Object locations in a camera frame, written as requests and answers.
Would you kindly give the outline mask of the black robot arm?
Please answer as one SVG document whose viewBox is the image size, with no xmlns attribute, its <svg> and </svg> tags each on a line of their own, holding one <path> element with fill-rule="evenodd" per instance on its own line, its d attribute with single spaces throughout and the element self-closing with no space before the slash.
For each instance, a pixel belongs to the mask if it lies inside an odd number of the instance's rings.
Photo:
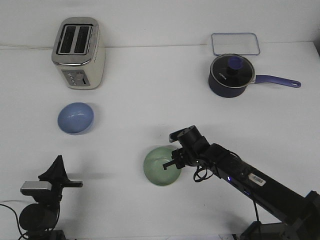
<svg viewBox="0 0 320 240">
<path fill-rule="evenodd" d="M 171 143 L 181 148 L 172 151 L 172 160 L 163 164 L 167 169 L 195 167 L 196 183 L 217 176 L 246 197 L 254 206 L 261 206 L 276 217 L 278 223 L 254 221 L 239 240 L 318 240 L 320 238 L 320 195 L 310 191 L 303 197 L 273 178 L 244 162 L 236 153 L 216 144 L 209 144 L 196 126 L 169 135 Z"/>
<path fill-rule="evenodd" d="M 58 155 L 38 181 L 25 181 L 20 188 L 24 196 L 35 203 L 26 206 L 19 215 L 19 225 L 28 240 L 65 240 L 64 231 L 56 229 L 64 188 L 81 188 L 82 181 L 71 181 L 65 170 L 63 157 Z"/>
</svg>

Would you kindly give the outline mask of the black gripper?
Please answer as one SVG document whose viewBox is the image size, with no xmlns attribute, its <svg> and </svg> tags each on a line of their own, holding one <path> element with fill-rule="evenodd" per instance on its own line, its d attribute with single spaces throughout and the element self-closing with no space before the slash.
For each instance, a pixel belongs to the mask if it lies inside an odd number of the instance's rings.
<svg viewBox="0 0 320 240">
<path fill-rule="evenodd" d="M 195 125 L 186 128 L 187 132 L 178 141 L 182 148 L 172 152 L 172 160 L 162 165 L 164 170 L 176 170 L 185 166 L 204 167 L 206 165 L 203 153 L 209 148 L 210 144 Z"/>
<path fill-rule="evenodd" d="M 40 181 L 53 181 L 51 191 L 32 196 L 38 203 L 59 203 L 64 188 L 82 188 L 82 181 L 71 181 L 65 170 L 62 155 L 58 155 L 47 171 L 38 176 Z"/>
</svg>

